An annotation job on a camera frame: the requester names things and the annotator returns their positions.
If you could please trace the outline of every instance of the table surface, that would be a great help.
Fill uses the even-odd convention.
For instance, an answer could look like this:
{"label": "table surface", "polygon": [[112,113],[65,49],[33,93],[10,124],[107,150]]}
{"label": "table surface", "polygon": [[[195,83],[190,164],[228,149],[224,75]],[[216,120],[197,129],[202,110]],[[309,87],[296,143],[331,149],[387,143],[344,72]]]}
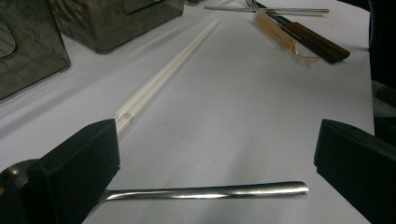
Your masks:
{"label": "table surface", "polygon": [[119,139],[121,169],[109,189],[304,181],[284,199],[124,201],[84,223],[365,223],[316,172],[323,119],[374,132],[369,14],[335,0],[266,0],[268,7],[328,8],[286,16],[343,46],[341,63],[302,66],[252,24],[252,13],[186,5],[173,19],[107,55],[64,36],[71,67],[0,104],[0,170],[40,158],[84,126],[109,119],[215,19],[219,26]]}

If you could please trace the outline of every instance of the white chopstick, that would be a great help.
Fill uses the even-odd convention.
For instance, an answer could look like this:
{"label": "white chopstick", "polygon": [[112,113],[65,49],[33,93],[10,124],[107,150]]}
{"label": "white chopstick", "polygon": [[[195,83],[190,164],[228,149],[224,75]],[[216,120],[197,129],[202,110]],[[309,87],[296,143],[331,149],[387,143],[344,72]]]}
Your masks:
{"label": "white chopstick", "polygon": [[190,44],[184,48],[175,58],[164,66],[152,77],[139,91],[137,91],[117,112],[113,115],[116,120],[117,135],[121,136],[126,128],[134,121],[139,113],[149,104],[154,96],[161,90],[166,82],[173,76],[180,66],[192,55],[205,38],[216,28],[219,21],[210,23]]}

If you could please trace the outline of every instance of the white table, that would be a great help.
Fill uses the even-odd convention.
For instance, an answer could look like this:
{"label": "white table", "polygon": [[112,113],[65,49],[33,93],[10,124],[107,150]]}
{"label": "white table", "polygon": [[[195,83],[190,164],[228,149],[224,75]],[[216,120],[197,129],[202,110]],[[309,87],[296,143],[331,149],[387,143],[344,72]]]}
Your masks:
{"label": "white table", "polygon": [[374,132],[369,14],[335,0],[266,0],[268,7],[325,7],[287,16],[351,51],[344,62],[303,67],[252,24],[242,6],[206,1],[120,49],[98,55],[64,37],[72,66],[0,104],[0,170],[40,158],[124,100],[214,19],[220,25],[120,139],[110,189],[304,181],[302,198],[105,203],[84,223],[365,223],[316,172],[322,119]]}

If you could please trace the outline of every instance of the wooden knife handle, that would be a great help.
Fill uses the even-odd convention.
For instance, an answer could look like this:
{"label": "wooden knife handle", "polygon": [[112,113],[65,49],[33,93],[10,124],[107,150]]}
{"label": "wooden knife handle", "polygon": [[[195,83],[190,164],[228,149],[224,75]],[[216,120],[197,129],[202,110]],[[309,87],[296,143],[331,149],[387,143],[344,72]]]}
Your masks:
{"label": "wooden knife handle", "polygon": [[298,22],[285,23],[281,28],[329,63],[339,63],[350,54],[346,49],[341,48]]}

